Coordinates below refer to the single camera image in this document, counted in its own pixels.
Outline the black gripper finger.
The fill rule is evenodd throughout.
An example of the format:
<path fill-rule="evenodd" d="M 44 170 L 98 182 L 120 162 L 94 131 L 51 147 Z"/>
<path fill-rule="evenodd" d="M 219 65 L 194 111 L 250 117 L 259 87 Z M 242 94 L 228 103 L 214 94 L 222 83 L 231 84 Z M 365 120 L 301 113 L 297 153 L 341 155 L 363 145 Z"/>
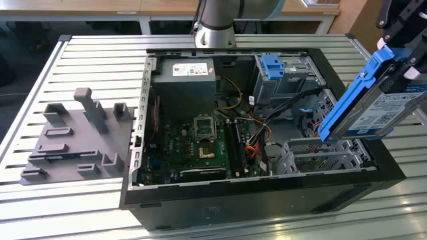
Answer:
<path fill-rule="evenodd" d="M 383 30 L 382 37 L 377 42 L 381 50 L 386 44 L 401 47 L 406 43 L 405 25 L 411 17 L 411 0 L 383 0 L 377 18 L 377 28 Z"/>
<path fill-rule="evenodd" d="M 411 55 L 406 60 L 409 66 L 405 72 L 405 78 L 415 80 L 427 72 L 427 30 L 425 29 L 419 41 L 413 49 Z"/>

